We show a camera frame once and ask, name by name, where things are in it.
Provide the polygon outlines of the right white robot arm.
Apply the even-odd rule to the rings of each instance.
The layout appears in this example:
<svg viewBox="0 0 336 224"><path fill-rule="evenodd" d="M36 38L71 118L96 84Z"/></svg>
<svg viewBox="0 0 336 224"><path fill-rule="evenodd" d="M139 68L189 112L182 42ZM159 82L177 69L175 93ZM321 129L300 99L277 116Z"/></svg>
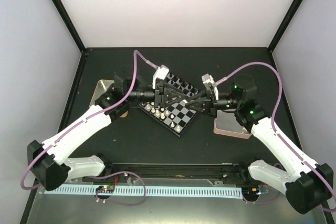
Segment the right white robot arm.
<svg viewBox="0 0 336 224"><path fill-rule="evenodd" d="M271 120L255 100L257 88L252 78L236 77L229 93L219 93L208 74L202 80L205 90L186 98L186 107L211 116L216 116L219 110L230 111L239 125L259 139L282 165L276 168L261 159L255 160L238 171L243 183L258 180L273 187L300 214L334 196L332 168L306 155Z"/></svg>

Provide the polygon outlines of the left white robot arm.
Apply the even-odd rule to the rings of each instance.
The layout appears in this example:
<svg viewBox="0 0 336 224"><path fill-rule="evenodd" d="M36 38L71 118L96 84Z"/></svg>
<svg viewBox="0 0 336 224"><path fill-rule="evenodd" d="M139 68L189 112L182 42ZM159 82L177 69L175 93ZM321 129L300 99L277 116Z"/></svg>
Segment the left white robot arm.
<svg viewBox="0 0 336 224"><path fill-rule="evenodd" d="M186 95L166 77L169 69L157 67L151 83L137 75L137 67L124 66L113 78L106 91L92 106L71 125L55 136L43 141L32 141L27 146L28 169L39 184L52 191L64 182L92 176L108 181L113 174L111 166L97 155L86 158L70 158L70 155L86 140L128 112L131 103L154 103L166 107L186 99Z"/></svg>

